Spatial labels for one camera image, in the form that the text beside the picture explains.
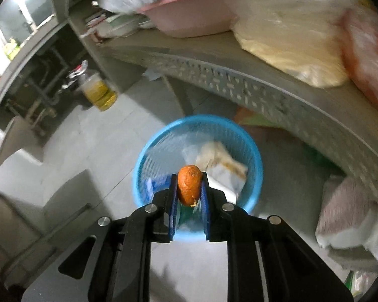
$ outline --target blue plastic basket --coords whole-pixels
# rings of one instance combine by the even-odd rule
[[[176,149],[176,154],[180,154],[178,149],[182,147],[171,147],[173,144],[170,142],[176,135],[191,132],[210,135],[214,141],[222,142],[235,160],[248,166],[247,181],[237,205],[250,213],[258,201],[262,186],[263,166],[259,150],[252,137],[240,126],[226,118],[211,115],[190,116],[172,122],[146,144],[139,155],[133,175],[133,195],[138,207],[145,204],[141,194],[145,180],[160,174],[177,173],[180,169],[177,169],[175,160],[170,162],[170,158],[163,157],[162,151],[170,154],[171,149]],[[159,151],[158,154],[150,155],[148,152],[154,151],[154,148]],[[206,239],[204,232],[177,230],[174,236],[174,240],[199,239]]]

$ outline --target trash bag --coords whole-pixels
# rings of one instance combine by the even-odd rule
[[[341,21],[342,57],[356,86],[378,106],[378,12],[364,6],[348,10]]]
[[[237,0],[233,31],[241,47],[314,87],[348,80],[339,20],[359,0]]]

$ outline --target small orange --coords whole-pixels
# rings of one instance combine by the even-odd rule
[[[203,173],[196,166],[184,166],[178,173],[178,197],[187,207],[195,207],[200,198]]]

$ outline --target bottle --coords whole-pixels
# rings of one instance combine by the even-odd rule
[[[20,51],[20,46],[13,38],[10,38],[10,42],[4,45],[3,51],[6,54],[7,58],[12,61],[17,53]]]
[[[88,61],[84,60],[80,66],[69,74],[69,79],[78,80],[79,86],[86,98],[96,106],[99,111],[108,110],[118,96],[102,80],[96,70],[88,69]]]

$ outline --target white tile floor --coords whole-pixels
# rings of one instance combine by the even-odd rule
[[[235,114],[234,103],[204,90],[189,86],[188,95],[196,113],[228,118]],[[47,229],[85,203],[91,203],[95,210],[79,219],[79,225],[73,230],[54,240],[54,245],[66,244],[99,216],[119,219],[135,210],[131,182],[138,154],[151,136],[179,117],[179,108],[164,84],[146,79],[121,94],[108,111],[100,113],[95,108],[83,111],[77,107],[68,115],[45,146],[39,175],[29,174],[26,178],[35,181],[42,192],[42,202],[35,204],[41,205]],[[317,249],[313,234],[323,182],[329,176],[327,169],[316,166],[298,142],[282,140],[280,135],[268,138],[262,135],[256,141],[264,162],[265,179],[254,214],[281,215]],[[23,194],[17,197],[16,193],[11,196],[36,199]],[[32,221],[41,222],[40,217],[31,217]],[[325,251],[319,253],[325,257]],[[225,300],[226,255],[224,244],[174,242],[154,246],[153,284],[150,283],[153,300]],[[331,266],[341,278],[345,276],[336,264]],[[157,281],[164,283],[162,289]]]

